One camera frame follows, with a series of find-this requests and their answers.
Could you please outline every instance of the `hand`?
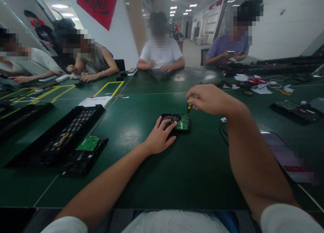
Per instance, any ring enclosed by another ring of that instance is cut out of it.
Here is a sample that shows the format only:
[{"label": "hand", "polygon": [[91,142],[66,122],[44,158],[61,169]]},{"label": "hand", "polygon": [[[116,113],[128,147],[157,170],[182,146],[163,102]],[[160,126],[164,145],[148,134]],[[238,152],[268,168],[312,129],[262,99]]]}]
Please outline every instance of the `hand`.
[{"label": "hand", "polygon": [[227,58],[231,58],[231,57],[234,57],[235,53],[227,53],[228,50],[226,50],[224,53],[223,53],[223,59],[227,59]]},{"label": "hand", "polygon": [[70,73],[74,73],[75,75],[80,75],[81,72],[79,71],[79,69],[77,69],[74,65],[69,65],[66,67],[67,71]]},{"label": "hand", "polygon": [[200,84],[192,87],[186,95],[186,99],[196,94],[194,99],[187,102],[192,104],[195,110],[201,109],[212,115],[228,115],[233,110],[245,105],[233,96],[225,93],[213,84]]},{"label": "hand", "polygon": [[173,67],[172,67],[172,65],[166,64],[161,67],[161,71],[169,73],[169,72],[173,71]]},{"label": "hand", "polygon": [[146,141],[143,143],[145,147],[148,149],[150,154],[159,154],[166,150],[177,138],[176,136],[172,136],[168,140],[168,135],[170,132],[177,126],[177,123],[173,123],[170,126],[167,127],[166,130],[164,130],[164,127],[167,123],[171,122],[171,119],[162,120],[162,117],[160,116],[159,119],[156,121],[156,124],[146,139]]},{"label": "hand", "polygon": [[34,78],[32,76],[18,76],[18,77],[9,77],[9,79],[11,79],[12,81],[14,81],[15,83],[28,83],[34,80]]},{"label": "hand", "polygon": [[100,73],[84,75],[80,78],[80,80],[82,82],[89,83],[90,81],[100,79],[101,77],[98,74]]}]

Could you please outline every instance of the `chair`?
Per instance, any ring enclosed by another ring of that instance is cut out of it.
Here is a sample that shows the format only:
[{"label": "chair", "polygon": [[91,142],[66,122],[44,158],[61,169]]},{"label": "chair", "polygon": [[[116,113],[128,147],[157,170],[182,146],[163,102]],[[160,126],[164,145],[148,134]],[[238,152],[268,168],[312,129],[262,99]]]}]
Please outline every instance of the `chair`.
[{"label": "chair", "polygon": [[126,71],[125,70],[125,62],[124,59],[116,59],[115,63],[117,64],[117,67],[119,68],[119,71]]},{"label": "chair", "polygon": [[205,65],[206,56],[207,56],[208,51],[209,51],[209,48],[201,49],[201,61],[200,61],[200,66]]}]

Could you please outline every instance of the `red poster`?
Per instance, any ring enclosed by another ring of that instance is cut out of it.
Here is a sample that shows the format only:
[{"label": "red poster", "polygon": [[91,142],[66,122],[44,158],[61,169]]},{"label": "red poster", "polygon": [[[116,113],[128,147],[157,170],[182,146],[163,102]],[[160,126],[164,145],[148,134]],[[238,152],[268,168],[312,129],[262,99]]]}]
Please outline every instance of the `red poster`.
[{"label": "red poster", "polygon": [[77,4],[107,30],[110,29],[116,2],[117,0],[77,0]]}]

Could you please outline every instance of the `smartphone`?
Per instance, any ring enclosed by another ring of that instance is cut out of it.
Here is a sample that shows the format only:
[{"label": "smartphone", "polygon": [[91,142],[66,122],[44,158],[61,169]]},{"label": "smartphone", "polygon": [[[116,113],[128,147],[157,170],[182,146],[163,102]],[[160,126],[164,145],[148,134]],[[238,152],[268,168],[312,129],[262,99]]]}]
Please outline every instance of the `smartphone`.
[{"label": "smartphone", "polygon": [[263,138],[268,144],[273,156],[288,174],[288,176],[297,183],[311,183],[307,173],[300,165],[294,153],[288,145],[275,132],[261,132]]}]

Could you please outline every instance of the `white cloth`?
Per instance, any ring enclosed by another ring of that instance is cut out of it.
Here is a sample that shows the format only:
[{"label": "white cloth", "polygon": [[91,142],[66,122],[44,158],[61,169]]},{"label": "white cloth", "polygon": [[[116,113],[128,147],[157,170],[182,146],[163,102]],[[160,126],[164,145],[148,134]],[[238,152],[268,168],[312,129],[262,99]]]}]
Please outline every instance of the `white cloth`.
[{"label": "white cloth", "polygon": [[[307,232],[324,233],[323,228],[305,211],[287,204],[273,204],[261,216],[263,233]],[[87,233],[87,226],[75,217],[67,216],[52,222],[42,233]],[[162,210],[141,213],[123,233],[143,232],[228,232],[214,216],[198,212]]]},{"label": "white cloth", "polygon": [[32,48],[31,56],[26,61],[15,61],[12,70],[18,73],[30,73],[38,75],[46,73],[48,70],[63,72],[57,63],[46,52],[37,48]]},{"label": "white cloth", "polygon": [[142,50],[140,59],[155,62],[154,68],[160,68],[165,64],[174,64],[182,57],[178,43],[175,39],[167,38],[166,44],[157,46],[154,40],[148,40]]}]

